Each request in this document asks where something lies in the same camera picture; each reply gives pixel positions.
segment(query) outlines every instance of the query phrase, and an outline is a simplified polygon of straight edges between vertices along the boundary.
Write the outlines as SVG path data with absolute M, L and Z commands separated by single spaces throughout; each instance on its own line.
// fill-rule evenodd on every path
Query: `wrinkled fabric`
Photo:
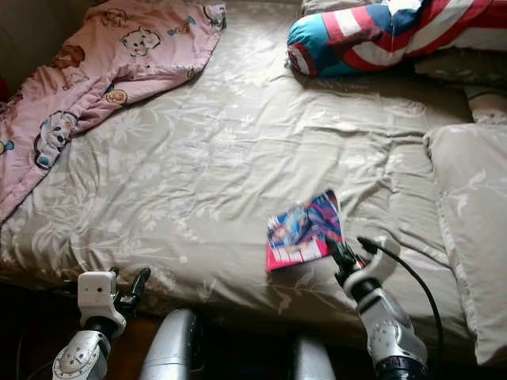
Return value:
M 203 70 L 223 6 L 110 0 L 22 85 L 0 115 L 0 222 L 55 164 L 72 135 Z
M 480 365 L 507 363 L 506 128 L 469 123 L 425 135 L 440 228 Z
M 266 274 L 267 218 L 332 188 L 343 233 L 388 234 L 430 287 L 445 355 L 471 357 L 438 225 L 421 137 L 471 119 L 463 93 L 399 73 L 313 80 L 284 67 L 298 5 L 228 2 L 227 30 L 202 75 L 123 108 L 73 140 L 0 233 L 0 280 L 55 287 L 151 268 L 145 310 L 191 306 L 261 333 L 301 326 L 364 348 L 354 302 L 328 257 Z M 429 345 L 422 289 L 397 267 L 394 293 Z

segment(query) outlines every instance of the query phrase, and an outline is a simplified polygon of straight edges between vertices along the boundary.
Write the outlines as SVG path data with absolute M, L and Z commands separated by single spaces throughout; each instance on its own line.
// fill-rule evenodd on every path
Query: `magazine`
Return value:
M 268 218 L 266 271 L 328 256 L 326 237 L 343 239 L 340 204 L 332 190 Z

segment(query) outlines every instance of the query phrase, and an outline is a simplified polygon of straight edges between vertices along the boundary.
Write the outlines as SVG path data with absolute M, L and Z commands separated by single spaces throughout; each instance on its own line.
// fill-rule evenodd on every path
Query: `pink blanket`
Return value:
M 110 0 L 91 8 L 0 114 L 0 222 L 72 135 L 203 70 L 224 26 L 224 6 Z

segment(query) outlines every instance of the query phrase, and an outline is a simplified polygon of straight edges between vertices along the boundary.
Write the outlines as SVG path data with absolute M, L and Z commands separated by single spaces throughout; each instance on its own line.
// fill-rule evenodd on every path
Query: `bed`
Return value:
M 471 121 L 465 97 L 400 69 L 295 74 L 285 41 L 298 11 L 227 2 L 227 30 L 201 75 L 73 139 L 2 225 L 0 280 L 43 290 L 116 265 L 126 284 L 149 266 L 150 313 L 192 306 L 232 328 L 303 328 L 363 347 L 332 259 L 265 272 L 267 217 L 332 188 L 353 248 L 358 234 L 390 234 L 436 298 L 444 357 L 473 360 L 421 139 Z M 431 351 L 423 291 L 402 268 L 386 288 Z

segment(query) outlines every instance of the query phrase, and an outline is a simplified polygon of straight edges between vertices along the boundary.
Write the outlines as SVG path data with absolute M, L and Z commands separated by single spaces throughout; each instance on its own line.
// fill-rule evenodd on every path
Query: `wire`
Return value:
M 19 334 L 19 340 L 17 341 L 17 350 L 16 350 L 16 380 L 21 380 L 21 346 L 23 344 L 23 338 L 25 338 L 25 329 L 21 329 Z
M 428 286 L 424 282 L 424 280 L 400 257 L 394 255 L 389 249 L 386 249 L 382 247 L 380 244 L 378 244 L 375 241 L 371 241 L 369 239 L 363 240 L 363 238 L 358 238 L 359 242 L 363 244 L 363 241 L 367 245 L 374 245 L 377 249 L 380 249 L 382 252 L 387 254 L 391 259 L 394 261 L 397 261 L 400 265 L 402 265 L 421 285 L 422 290 L 426 293 L 426 297 L 428 298 L 429 305 L 431 306 L 431 310 L 433 311 L 433 318 L 435 319 L 435 326 L 436 326 L 436 336 L 437 336 L 437 342 L 436 342 L 436 356 L 433 360 L 431 371 L 429 373 L 428 378 L 429 379 L 436 379 L 436 373 L 438 372 L 438 368 L 440 366 L 440 360 L 442 356 L 442 349 L 444 346 L 444 330 L 442 329 L 442 320 L 440 319 L 440 314 L 438 313 L 438 308 L 436 307 L 435 299 L 433 298 L 433 295 L 431 294 L 431 291 L 429 290 Z
M 43 364 L 42 366 L 40 366 L 39 368 L 37 368 L 36 370 L 34 370 L 32 372 L 31 375 L 29 375 L 26 380 L 32 380 L 33 378 L 35 378 L 40 372 L 44 371 L 46 368 L 50 367 L 53 365 L 53 361 L 50 361 L 50 362 L 47 362 L 45 364 Z

